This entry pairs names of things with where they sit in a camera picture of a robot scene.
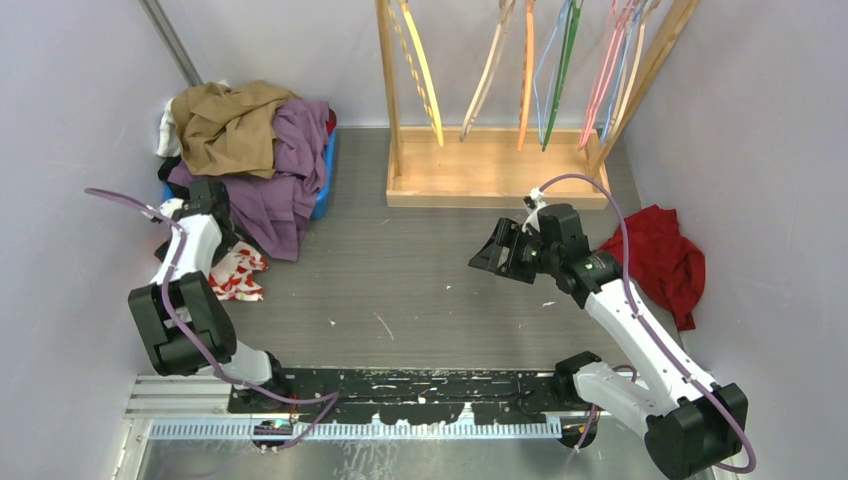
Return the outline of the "red poppy print skirt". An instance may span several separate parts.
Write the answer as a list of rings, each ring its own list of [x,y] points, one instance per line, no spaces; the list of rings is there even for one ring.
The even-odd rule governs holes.
[[[209,273],[209,284],[221,301],[259,302],[264,288],[254,279],[269,268],[268,260],[252,245],[239,241]]]

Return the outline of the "yellow hanger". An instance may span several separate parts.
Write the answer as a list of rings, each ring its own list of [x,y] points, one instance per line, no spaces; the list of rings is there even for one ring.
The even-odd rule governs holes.
[[[410,10],[409,2],[404,0],[398,1],[398,6],[406,28],[407,43],[412,52],[413,59],[416,61],[420,79],[427,94],[427,108],[424,108],[423,102],[422,106],[435,135],[436,143],[439,147],[442,147],[444,145],[443,123],[426,51]]]

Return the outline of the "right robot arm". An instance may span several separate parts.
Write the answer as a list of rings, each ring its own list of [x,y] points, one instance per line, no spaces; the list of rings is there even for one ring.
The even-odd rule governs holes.
[[[642,438],[665,477],[688,478],[743,450],[744,392],[718,384],[676,344],[615,257],[590,248],[571,205],[538,205],[524,223],[499,219],[468,264],[527,284],[548,275],[604,328],[643,383],[586,351],[556,364],[556,400],[571,411],[589,403],[609,412]]]

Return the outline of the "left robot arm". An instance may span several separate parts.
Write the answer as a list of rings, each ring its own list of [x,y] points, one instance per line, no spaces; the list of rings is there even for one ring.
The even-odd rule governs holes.
[[[184,198],[159,207],[171,237],[155,252],[161,265],[145,286],[132,290],[128,306],[154,370],[162,376],[213,373],[269,413],[285,409],[291,385],[270,353],[245,345],[214,292],[216,267],[233,265],[243,244],[230,214],[226,186],[193,181]]]

